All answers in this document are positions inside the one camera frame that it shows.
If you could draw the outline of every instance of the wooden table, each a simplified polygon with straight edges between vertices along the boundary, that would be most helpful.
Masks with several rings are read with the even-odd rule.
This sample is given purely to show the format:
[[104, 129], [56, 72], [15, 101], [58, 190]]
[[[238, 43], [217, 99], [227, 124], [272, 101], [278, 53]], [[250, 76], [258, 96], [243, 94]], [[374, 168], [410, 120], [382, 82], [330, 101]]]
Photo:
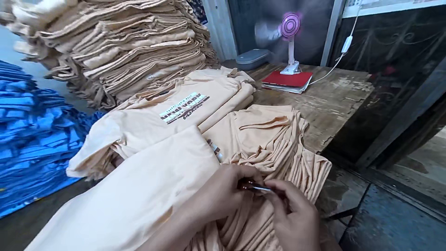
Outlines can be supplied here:
[[[329, 67], [301, 65], [302, 71], [313, 72], [312, 81], [325, 76]], [[334, 69], [327, 77], [310, 85], [303, 94], [262, 89], [261, 80], [271, 72], [284, 67], [265, 64], [246, 71], [255, 81], [257, 92], [253, 104], [292, 105], [301, 111], [309, 122], [303, 136], [304, 147], [313, 153], [321, 153], [347, 120], [356, 112], [373, 91], [367, 72]]]
[[[233, 64], [223, 65], [236, 67]], [[330, 70], [313, 66], [301, 68], [313, 72], [314, 80]], [[283, 67], [265, 64], [247, 71], [257, 81], [253, 103], [292, 105], [300, 110], [310, 124], [303, 137], [304, 146], [314, 153], [324, 150], [373, 90], [372, 84], [367, 82], [368, 73], [340, 69], [333, 70], [326, 78], [309, 86], [303, 94], [262, 89], [260, 80], [281, 69]], [[77, 182], [1, 219], [0, 243], [5, 243], [6, 250], [23, 250], [65, 202], [91, 186], [87, 182]]]

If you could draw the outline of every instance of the beige t-shirt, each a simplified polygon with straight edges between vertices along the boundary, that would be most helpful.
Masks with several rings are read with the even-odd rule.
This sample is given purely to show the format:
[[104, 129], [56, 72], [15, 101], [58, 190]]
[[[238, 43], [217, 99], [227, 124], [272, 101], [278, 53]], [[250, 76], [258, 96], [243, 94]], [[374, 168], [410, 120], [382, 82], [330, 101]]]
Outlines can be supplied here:
[[189, 127], [206, 121], [211, 127], [226, 113], [212, 116], [244, 86], [243, 95], [231, 102], [237, 106], [254, 92], [254, 80], [243, 71], [222, 67], [220, 70], [194, 71], [183, 79], [166, 84], [168, 93], [156, 96], [160, 89], [136, 94], [91, 128], [84, 145], [70, 160], [66, 170], [71, 177], [103, 178], [114, 167], [110, 164], [114, 152], [124, 159]]
[[25, 250], [133, 251], [219, 167], [191, 126], [128, 158], [68, 201]]

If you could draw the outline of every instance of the plastic box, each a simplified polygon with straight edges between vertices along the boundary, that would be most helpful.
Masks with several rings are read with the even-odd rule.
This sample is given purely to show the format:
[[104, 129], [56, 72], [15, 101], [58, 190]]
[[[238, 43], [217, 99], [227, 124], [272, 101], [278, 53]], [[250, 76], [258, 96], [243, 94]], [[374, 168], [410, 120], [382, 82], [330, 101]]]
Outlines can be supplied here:
[[237, 56], [238, 69], [249, 71], [255, 69], [268, 60], [269, 50], [253, 49]]

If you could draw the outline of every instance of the hand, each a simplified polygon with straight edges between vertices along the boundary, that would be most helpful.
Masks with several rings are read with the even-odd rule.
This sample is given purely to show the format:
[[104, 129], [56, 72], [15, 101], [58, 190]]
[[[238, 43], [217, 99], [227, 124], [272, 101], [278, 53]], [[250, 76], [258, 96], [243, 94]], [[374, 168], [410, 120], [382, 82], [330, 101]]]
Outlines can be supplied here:
[[289, 181], [268, 180], [265, 185], [283, 191], [289, 200], [287, 208], [286, 203], [276, 194], [265, 195], [274, 206], [274, 230], [283, 250], [320, 251], [316, 207]]
[[253, 178], [263, 185], [262, 175], [252, 166], [222, 164], [211, 178], [185, 203], [190, 212], [200, 214], [205, 223], [225, 218], [242, 203], [245, 193], [237, 189], [238, 181]]

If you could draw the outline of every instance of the stack of t-shirts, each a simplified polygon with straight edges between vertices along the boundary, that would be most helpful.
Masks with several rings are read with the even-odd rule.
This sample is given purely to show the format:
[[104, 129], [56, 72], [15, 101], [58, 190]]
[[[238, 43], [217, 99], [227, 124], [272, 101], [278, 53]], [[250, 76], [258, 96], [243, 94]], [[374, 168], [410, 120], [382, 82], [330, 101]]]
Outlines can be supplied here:
[[[179, 131], [67, 202], [25, 251], [136, 250], [219, 168], [210, 139], [221, 161], [290, 180], [314, 203], [331, 163], [303, 148], [306, 125], [291, 106], [254, 105], [229, 113], [203, 135], [195, 126]], [[209, 222], [186, 250], [281, 250], [272, 205], [247, 193], [223, 227]]]
[[100, 179], [115, 169], [117, 157], [127, 159], [191, 125], [205, 132], [252, 101], [252, 83], [245, 72], [221, 67], [138, 93], [93, 125], [67, 175]]
[[0, 60], [0, 217], [68, 186], [65, 174], [92, 124], [54, 90]]
[[186, 0], [4, 0], [0, 19], [26, 41], [15, 50], [95, 108], [217, 62]]

